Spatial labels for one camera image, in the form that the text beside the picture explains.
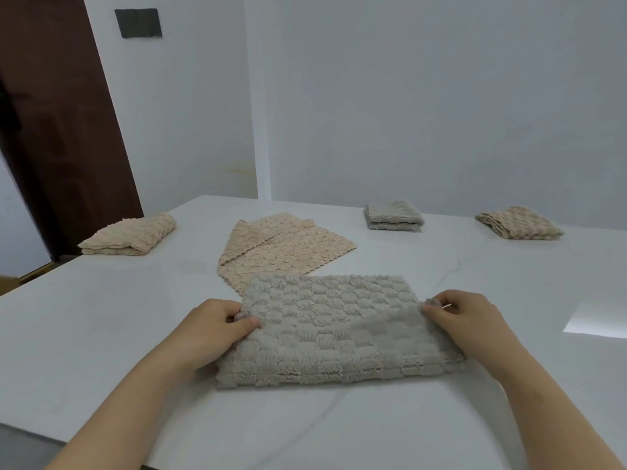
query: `left hand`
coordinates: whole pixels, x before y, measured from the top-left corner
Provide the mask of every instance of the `left hand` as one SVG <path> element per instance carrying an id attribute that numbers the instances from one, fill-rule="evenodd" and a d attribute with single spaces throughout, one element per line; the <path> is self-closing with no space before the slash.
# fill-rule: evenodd
<path id="1" fill-rule="evenodd" d="M 241 303 L 232 300 L 205 300 L 189 312 L 155 352 L 188 371 L 214 362 L 233 343 L 261 327 L 261 321 L 252 317 L 228 323 L 227 319 L 240 309 Z"/>

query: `marble table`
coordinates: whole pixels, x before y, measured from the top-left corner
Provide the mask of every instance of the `marble table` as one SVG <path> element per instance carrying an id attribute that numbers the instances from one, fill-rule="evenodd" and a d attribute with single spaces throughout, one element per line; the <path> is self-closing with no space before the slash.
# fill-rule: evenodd
<path id="1" fill-rule="evenodd" d="M 403 275 L 419 298 L 485 294 L 627 462 L 627 232 L 565 227 L 506 241 L 465 217 L 375 231 L 361 209 L 199 197 L 148 256 L 81 257 L 0 298 L 0 423 L 69 440 L 187 312 L 237 300 L 216 273 L 231 228 L 287 211 L 359 246 L 315 272 Z M 480 366 L 342 387 L 177 391 L 148 465 L 161 470 L 523 469 L 513 416 Z"/>

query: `textured towel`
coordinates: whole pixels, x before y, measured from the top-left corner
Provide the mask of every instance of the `textured towel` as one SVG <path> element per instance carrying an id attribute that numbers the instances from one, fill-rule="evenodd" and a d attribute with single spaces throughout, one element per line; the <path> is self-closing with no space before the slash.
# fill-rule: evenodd
<path id="1" fill-rule="evenodd" d="M 343 256 L 357 245 L 289 213 L 238 221 L 220 257 L 217 271 L 240 295 L 260 272 L 307 274 Z"/>
<path id="2" fill-rule="evenodd" d="M 364 214 L 370 229 L 419 230 L 425 224 L 423 216 L 405 200 L 394 201 L 387 206 L 369 204 Z"/>
<path id="3" fill-rule="evenodd" d="M 217 382 L 345 384 L 459 369 L 465 355 L 419 308 L 402 277 L 259 274 L 240 315 L 263 328 L 218 361 Z"/>
<path id="4" fill-rule="evenodd" d="M 100 229 L 78 246 L 83 254 L 143 256 L 175 228 L 175 219 L 164 212 L 152 217 L 122 219 Z"/>
<path id="5" fill-rule="evenodd" d="M 474 218 L 490 226 L 504 239 L 554 241 L 564 235 L 564 232 L 551 221 L 522 206 L 484 212 Z"/>

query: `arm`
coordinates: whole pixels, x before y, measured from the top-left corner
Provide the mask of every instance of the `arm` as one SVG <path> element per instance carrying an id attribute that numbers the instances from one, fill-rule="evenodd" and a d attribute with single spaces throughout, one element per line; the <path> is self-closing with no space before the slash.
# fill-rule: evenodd
<path id="1" fill-rule="evenodd" d="M 137 470 L 153 446 L 174 387 L 259 327 L 256 318 L 227 323 L 240 308 L 227 300 L 194 308 L 129 372 L 47 469 Z"/>
<path id="2" fill-rule="evenodd" d="M 425 305 L 425 315 L 506 391 L 532 470 L 625 469 L 483 295 L 448 290 L 435 300 L 446 308 Z"/>

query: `forearm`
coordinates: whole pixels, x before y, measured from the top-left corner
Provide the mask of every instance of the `forearm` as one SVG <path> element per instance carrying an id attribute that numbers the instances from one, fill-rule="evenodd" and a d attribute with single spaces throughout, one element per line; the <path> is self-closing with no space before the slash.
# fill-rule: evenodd
<path id="1" fill-rule="evenodd" d="M 158 432 L 172 389 L 188 375 L 156 348 L 106 398 L 48 470 L 137 470 Z"/>
<path id="2" fill-rule="evenodd" d="M 531 355 L 499 381 L 532 470 L 624 470 L 584 415 Z"/>

